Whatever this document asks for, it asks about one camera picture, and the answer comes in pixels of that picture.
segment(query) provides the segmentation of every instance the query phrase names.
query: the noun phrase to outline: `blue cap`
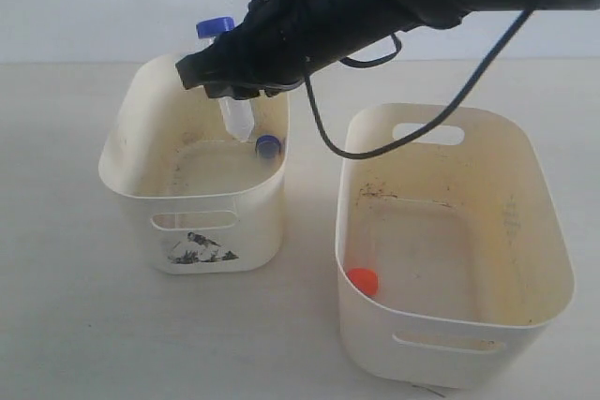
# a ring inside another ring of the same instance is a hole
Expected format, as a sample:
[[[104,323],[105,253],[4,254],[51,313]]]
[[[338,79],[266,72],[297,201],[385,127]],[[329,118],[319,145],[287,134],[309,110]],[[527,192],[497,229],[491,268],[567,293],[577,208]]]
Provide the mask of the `blue cap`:
[[[198,38],[218,37],[221,33],[229,32],[235,28],[233,18],[224,16],[222,18],[209,19],[208,21],[198,22],[196,31]]]
[[[264,159],[273,159],[281,153],[281,142],[273,135],[262,135],[256,140],[256,153]]]

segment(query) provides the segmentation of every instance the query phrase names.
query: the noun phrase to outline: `white plastic bin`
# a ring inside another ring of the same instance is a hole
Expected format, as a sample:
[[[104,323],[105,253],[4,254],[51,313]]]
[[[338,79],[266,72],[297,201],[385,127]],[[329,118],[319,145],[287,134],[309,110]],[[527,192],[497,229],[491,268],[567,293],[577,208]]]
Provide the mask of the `white plastic bin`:
[[[363,111],[347,148],[388,143],[399,125],[415,128],[440,110],[393,104]],[[471,388],[564,310],[574,276],[523,132],[473,109],[445,125],[425,137],[438,143],[344,162],[336,239],[341,337],[376,376]],[[436,138],[444,131],[458,132],[455,145],[445,143],[456,136]],[[372,298],[351,283],[353,268],[378,275]]]
[[[99,162],[138,247],[169,274],[246,271],[279,250],[289,106],[285,96],[252,100],[249,142],[225,129],[218,102],[185,91],[178,57],[159,57],[136,74]],[[279,155],[260,158],[254,142],[273,135]]]

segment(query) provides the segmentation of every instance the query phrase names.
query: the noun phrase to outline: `bin handle hole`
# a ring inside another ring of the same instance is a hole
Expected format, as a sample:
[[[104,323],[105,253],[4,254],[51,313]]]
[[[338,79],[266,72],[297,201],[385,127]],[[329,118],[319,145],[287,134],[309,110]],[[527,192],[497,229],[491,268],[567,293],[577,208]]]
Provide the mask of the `bin handle hole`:
[[[154,215],[152,225],[159,230],[223,230],[238,222],[233,211],[211,211],[201,213],[169,213]]]
[[[398,124],[392,131],[394,141],[410,135],[423,124],[403,123]],[[436,126],[427,135],[422,136],[415,142],[422,144],[459,145],[465,140],[465,131],[457,126]]]
[[[475,337],[444,336],[414,332],[396,332],[394,341],[403,346],[430,348],[460,353],[492,354],[503,350],[503,342],[489,341]]]

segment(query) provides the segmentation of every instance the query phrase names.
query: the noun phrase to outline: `white wall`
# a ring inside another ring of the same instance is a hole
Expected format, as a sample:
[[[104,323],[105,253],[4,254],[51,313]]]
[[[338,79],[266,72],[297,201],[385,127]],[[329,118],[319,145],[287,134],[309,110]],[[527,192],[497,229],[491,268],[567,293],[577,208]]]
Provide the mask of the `white wall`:
[[[195,44],[197,20],[243,18],[249,0],[0,0],[0,62],[144,61]],[[403,38],[403,58],[482,55],[513,13],[479,13],[449,32]],[[387,45],[370,50],[384,51]],[[505,55],[598,56],[600,12],[538,13]]]

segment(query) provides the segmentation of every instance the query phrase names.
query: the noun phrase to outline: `white table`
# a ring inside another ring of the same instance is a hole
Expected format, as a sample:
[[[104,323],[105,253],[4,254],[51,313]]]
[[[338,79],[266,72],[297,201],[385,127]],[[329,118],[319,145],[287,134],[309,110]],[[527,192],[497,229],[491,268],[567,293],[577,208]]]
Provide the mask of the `white table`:
[[[342,143],[366,105],[446,103],[474,62],[393,63],[316,78]],[[340,160],[293,94],[288,235],[248,274],[173,277],[140,261],[97,175],[138,65],[0,66],[0,398],[436,399],[370,376],[338,339]],[[536,147],[577,272],[568,311],[507,372],[452,399],[600,393],[600,60],[502,61],[467,102]],[[308,214],[308,208],[317,214]]]

